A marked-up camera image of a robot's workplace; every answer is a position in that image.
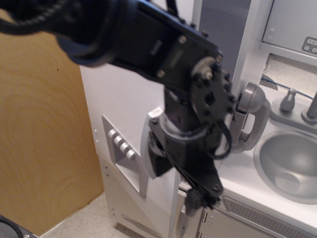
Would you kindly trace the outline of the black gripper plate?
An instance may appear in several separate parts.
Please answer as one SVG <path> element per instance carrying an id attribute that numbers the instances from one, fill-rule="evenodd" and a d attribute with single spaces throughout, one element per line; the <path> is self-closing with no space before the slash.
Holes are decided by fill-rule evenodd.
<path id="1" fill-rule="evenodd" d="M 213 208 L 220 201 L 223 187 L 213 159 L 208 154 L 208 130 L 179 130 L 167 118 L 150 121 L 149 157 L 153 178 L 175 168 L 189 183 L 186 215 L 194 216 L 201 207 Z"/>

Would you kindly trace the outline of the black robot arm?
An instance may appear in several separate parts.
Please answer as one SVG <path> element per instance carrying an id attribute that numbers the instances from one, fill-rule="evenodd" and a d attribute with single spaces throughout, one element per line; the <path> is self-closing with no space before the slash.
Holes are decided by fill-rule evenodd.
<path id="1" fill-rule="evenodd" d="M 232 144 L 225 117 L 234 110 L 222 54 L 208 35 L 178 15 L 176 2 L 162 9 L 149 0 L 3 0 L 11 17 L 0 31 L 56 39 L 76 64 L 106 63 L 164 86 L 164 112 L 150 120 L 147 148 L 155 177 L 175 168 L 189 183 L 186 211 L 213 208 L 223 186 L 214 166 L 220 140 Z"/>

